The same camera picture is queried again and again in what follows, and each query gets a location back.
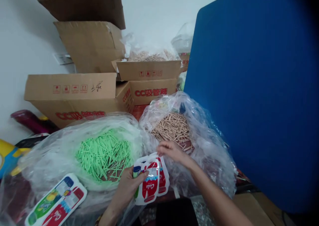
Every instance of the blue panel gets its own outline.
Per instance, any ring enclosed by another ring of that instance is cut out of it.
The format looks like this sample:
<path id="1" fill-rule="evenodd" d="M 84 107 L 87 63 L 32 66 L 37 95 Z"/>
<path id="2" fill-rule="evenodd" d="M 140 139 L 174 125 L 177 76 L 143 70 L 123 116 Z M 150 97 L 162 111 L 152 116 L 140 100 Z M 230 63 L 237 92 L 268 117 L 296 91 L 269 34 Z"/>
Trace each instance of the blue panel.
<path id="1" fill-rule="evenodd" d="M 302 1 L 217 0 L 202 8 L 185 84 L 239 169 L 291 213 L 308 211 L 319 188 L 319 48 Z"/>

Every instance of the red sticker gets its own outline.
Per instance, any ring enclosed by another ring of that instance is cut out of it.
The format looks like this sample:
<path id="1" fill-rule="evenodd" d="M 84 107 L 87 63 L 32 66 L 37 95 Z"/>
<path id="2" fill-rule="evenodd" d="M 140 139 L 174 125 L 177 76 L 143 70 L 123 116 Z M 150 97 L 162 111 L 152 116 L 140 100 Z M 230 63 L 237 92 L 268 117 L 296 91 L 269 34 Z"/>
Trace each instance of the red sticker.
<path id="1" fill-rule="evenodd" d="M 60 93 L 61 92 L 61 86 L 60 85 L 54 85 L 53 86 L 53 93 Z"/>

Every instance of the wall socket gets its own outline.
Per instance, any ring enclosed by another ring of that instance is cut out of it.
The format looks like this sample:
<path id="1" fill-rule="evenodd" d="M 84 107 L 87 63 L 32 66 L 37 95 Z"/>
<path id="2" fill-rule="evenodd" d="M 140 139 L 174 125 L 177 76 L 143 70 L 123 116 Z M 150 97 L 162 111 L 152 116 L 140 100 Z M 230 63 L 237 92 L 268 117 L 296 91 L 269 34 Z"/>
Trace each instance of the wall socket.
<path id="1" fill-rule="evenodd" d="M 54 53 L 53 56 L 59 65 L 73 63 L 72 58 L 67 53 Z"/>

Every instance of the plastic bag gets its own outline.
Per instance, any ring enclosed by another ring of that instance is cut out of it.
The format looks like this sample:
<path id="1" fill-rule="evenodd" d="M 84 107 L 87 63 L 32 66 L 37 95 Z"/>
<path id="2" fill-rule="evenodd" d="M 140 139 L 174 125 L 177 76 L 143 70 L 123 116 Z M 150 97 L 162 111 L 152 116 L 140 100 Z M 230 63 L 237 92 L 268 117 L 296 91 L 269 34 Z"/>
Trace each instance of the plastic bag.
<path id="1" fill-rule="evenodd" d="M 185 116 L 190 128 L 189 137 L 194 147 L 190 156 L 229 197 L 233 197 L 236 191 L 237 170 L 222 139 L 222 133 L 214 125 L 210 113 L 186 93 L 179 91 L 153 100 L 145 108 L 139 124 L 151 133 L 153 128 L 170 113 L 180 113 Z M 145 148 L 146 154 L 155 150 L 153 145 L 147 145 Z M 186 197 L 200 194 L 188 170 L 169 158 L 165 158 L 165 162 L 172 186 L 176 186 Z"/>
<path id="2" fill-rule="evenodd" d="M 187 71 L 186 72 L 182 72 L 179 76 L 178 76 L 178 80 L 177 80 L 177 84 L 176 84 L 176 88 L 179 91 L 184 91 L 184 86 L 185 86 L 185 81 L 186 81 L 186 75 L 187 75 Z"/>
<path id="3" fill-rule="evenodd" d="M 136 119 L 127 113 L 111 113 L 106 117 L 57 131 L 19 160 L 18 166 L 22 170 L 19 175 L 14 177 L 6 175 L 0 188 L 0 195 L 3 197 L 0 198 L 0 222 L 8 224 L 11 222 L 15 225 L 20 214 L 27 215 L 64 175 L 74 173 L 87 188 L 88 194 L 65 223 L 66 225 L 86 225 L 82 222 L 92 222 L 94 225 L 98 215 L 103 213 L 110 203 L 118 183 L 110 186 L 93 180 L 92 176 L 80 168 L 80 163 L 74 155 L 80 148 L 81 141 L 97 137 L 117 127 L 125 129 L 119 132 L 118 138 L 123 137 L 131 143 L 130 165 L 142 156 L 142 149 L 146 145 L 157 145 L 156 140 L 141 130 Z M 14 206 L 10 206 L 9 204 L 15 201 L 12 200 L 13 198 L 16 198 L 17 202 Z M 8 209 L 12 207 L 19 208 L 17 205 L 22 205 L 19 211 L 8 212 Z"/>
<path id="4" fill-rule="evenodd" d="M 133 33 L 127 34 L 121 42 L 125 45 L 125 57 L 130 62 L 180 60 L 171 43 L 148 43 L 137 39 Z"/>
<path id="5" fill-rule="evenodd" d="M 195 21 L 185 23 L 172 39 L 171 44 L 176 51 L 181 53 L 190 53 L 192 48 L 193 36 L 195 30 Z"/>

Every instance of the stacked cardboard boxes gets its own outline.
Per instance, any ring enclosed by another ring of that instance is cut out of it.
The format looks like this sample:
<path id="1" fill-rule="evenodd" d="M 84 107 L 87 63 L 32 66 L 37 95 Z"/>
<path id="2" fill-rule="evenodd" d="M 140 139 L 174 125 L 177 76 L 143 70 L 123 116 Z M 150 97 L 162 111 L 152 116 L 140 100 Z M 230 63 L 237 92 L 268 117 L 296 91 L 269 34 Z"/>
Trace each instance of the stacked cardboard boxes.
<path id="1" fill-rule="evenodd" d="M 24 100 L 58 127 L 111 112 L 133 112 L 129 82 L 116 84 L 116 73 L 29 75 Z"/>
<path id="2" fill-rule="evenodd" d="M 125 62 L 120 59 L 112 62 L 119 79 L 129 81 L 134 105 L 150 104 L 159 95 L 176 92 L 177 78 L 181 61 Z"/>
<path id="3" fill-rule="evenodd" d="M 29 75 L 25 100 L 58 127 L 107 113 L 132 113 L 176 91 L 181 61 L 122 62 L 121 0 L 38 0 L 59 22 L 60 38 L 77 74 Z"/>

